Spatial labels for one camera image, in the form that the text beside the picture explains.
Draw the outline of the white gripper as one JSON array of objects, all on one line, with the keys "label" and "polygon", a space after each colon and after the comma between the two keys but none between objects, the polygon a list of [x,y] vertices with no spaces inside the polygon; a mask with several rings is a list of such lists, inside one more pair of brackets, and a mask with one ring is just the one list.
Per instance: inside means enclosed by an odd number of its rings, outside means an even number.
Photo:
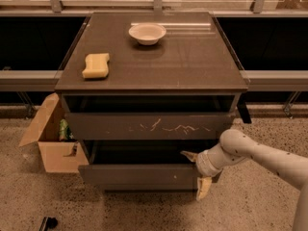
[{"label": "white gripper", "polygon": [[208,194],[212,185],[211,177],[215,177],[222,172],[224,167],[233,166],[240,161],[238,156],[224,151],[219,143],[199,154],[190,151],[181,151],[181,154],[191,162],[196,162],[198,171],[204,176],[197,178],[197,201],[200,201]]}]

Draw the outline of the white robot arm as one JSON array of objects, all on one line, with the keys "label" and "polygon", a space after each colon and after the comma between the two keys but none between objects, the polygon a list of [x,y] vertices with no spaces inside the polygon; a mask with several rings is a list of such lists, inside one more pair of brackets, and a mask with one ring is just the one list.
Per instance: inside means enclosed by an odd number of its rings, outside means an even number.
[{"label": "white robot arm", "polygon": [[225,167],[252,160],[300,191],[296,204],[293,231],[308,231],[308,159],[276,149],[235,129],[225,130],[218,144],[199,153],[181,151],[200,173],[197,178],[196,200],[204,198]]}]

